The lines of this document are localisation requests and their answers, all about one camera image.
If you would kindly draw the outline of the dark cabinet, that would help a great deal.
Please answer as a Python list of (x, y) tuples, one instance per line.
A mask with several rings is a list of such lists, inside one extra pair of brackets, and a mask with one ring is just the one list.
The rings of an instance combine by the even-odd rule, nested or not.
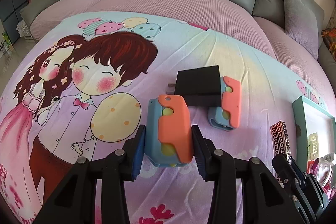
[(20, 11), (29, 4), (29, 0), (1, 0), (1, 22), (10, 41), (19, 39), (17, 25), (22, 20)]

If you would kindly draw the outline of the orange patterned bag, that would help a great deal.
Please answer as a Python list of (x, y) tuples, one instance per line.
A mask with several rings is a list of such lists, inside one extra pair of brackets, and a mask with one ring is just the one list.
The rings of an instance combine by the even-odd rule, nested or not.
[(322, 38), (333, 59), (336, 60), (336, 28), (323, 30)]

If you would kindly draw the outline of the purple grey cushion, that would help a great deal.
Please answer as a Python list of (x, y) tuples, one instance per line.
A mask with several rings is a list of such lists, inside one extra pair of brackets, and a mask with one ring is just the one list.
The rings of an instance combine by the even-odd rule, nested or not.
[(318, 58), (324, 10), (314, 0), (284, 0), (285, 33)]

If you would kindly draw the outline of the gold patterned lighter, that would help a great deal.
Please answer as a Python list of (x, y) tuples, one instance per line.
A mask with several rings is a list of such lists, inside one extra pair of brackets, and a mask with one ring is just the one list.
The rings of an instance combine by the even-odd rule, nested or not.
[(283, 154), (287, 161), (291, 163), (290, 142), (285, 122), (279, 121), (270, 126), (270, 133), (273, 140), (274, 154)]

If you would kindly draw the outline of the white plastic hair claw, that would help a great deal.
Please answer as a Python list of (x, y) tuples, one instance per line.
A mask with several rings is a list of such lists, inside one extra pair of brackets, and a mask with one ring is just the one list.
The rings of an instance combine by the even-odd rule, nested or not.
[(307, 139), (307, 159), (309, 161), (319, 158), (318, 134), (313, 133)]

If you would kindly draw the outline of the black power adapter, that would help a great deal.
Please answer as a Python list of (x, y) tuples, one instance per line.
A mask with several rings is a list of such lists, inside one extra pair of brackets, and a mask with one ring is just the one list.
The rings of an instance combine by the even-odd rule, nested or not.
[(183, 97), (187, 106), (219, 107), (222, 103), (218, 65), (178, 71), (176, 81), (167, 86)]

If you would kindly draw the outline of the cartoon printed bedsheet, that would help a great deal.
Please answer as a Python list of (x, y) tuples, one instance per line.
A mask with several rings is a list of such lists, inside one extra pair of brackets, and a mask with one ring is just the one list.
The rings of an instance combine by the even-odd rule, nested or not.
[(149, 101), (179, 71), (217, 65), (241, 84), (240, 126), (214, 128), (204, 107), (190, 121), (240, 159), (273, 157), (270, 127), (288, 126), (306, 97), (335, 114), (320, 65), (272, 23), (235, 15), (224, 32), (161, 16), (89, 12), (64, 19), (15, 70), (1, 94), (1, 196), (19, 223), (32, 223), (78, 157), (106, 157), (146, 123)]

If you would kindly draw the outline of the blue orange toy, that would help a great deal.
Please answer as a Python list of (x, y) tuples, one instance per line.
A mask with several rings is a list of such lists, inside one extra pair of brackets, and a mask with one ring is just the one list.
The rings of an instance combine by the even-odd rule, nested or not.
[(193, 157), (190, 112), (183, 97), (162, 94), (149, 101), (145, 154), (162, 168), (188, 165)]
[(217, 129), (232, 131), (240, 126), (242, 112), (242, 86), (240, 81), (223, 76), (220, 78), (221, 105), (210, 107), (208, 120)]

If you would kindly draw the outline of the pink sofa cover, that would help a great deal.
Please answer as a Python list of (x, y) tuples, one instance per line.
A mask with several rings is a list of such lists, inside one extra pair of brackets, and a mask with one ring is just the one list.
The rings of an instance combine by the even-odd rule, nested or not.
[(283, 28), (252, 16), (229, 0), (60, 0), (42, 11), (30, 24), (40, 40), (63, 19), (83, 12), (127, 11), (165, 16), (224, 33), (270, 55), (309, 84), (335, 112), (335, 94), (327, 74), (309, 52)]

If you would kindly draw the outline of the teal shallow box tray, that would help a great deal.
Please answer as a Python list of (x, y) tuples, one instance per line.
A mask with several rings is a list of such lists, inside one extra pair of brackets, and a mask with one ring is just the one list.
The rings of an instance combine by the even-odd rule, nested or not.
[(335, 118), (305, 96), (297, 98), (292, 107), (297, 131), (296, 162), (306, 171), (307, 139), (310, 134), (318, 134), (319, 158), (335, 153)]

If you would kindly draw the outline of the white clip device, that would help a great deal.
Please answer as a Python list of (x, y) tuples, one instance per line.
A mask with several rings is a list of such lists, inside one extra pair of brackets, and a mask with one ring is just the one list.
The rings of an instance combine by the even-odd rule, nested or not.
[(326, 186), (331, 180), (333, 166), (335, 166), (335, 153), (329, 153), (319, 158), (318, 182), (321, 186)]

